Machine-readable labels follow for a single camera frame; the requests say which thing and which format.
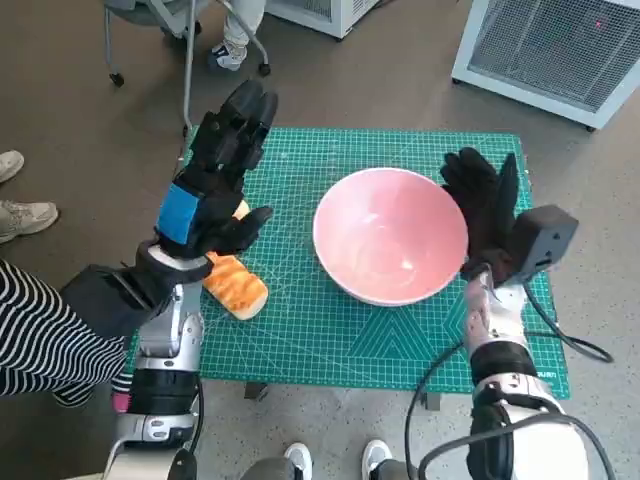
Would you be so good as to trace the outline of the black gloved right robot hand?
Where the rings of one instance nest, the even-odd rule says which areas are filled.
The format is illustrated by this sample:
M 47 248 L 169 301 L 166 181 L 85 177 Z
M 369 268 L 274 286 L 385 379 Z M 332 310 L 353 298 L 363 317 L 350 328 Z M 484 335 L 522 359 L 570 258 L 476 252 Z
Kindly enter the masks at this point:
M 470 281 L 489 270 L 494 286 L 504 284 L 514 273 L 507 243 L 519 193 L 515 155 L 507 154 L 497 170 L 477 150 L 464 147 L 444 156 L 440 173 L 443 189 L 458 205 L 467 226 L 467 260 L 461 275 Z

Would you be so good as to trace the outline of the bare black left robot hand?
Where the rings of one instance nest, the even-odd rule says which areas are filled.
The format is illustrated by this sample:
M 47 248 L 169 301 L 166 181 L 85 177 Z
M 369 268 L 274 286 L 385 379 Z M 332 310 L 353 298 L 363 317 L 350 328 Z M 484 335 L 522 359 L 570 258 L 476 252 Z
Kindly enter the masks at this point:
M 155 226 L 158 243 L 174 258 L 247 250 L 273 210 L 258 207 L 242 219 L 244 176 L 264 154 L 278 95 L 246 80 L 217 112 L 205 114 L 193 138 L 190 160 L 174 177 Z

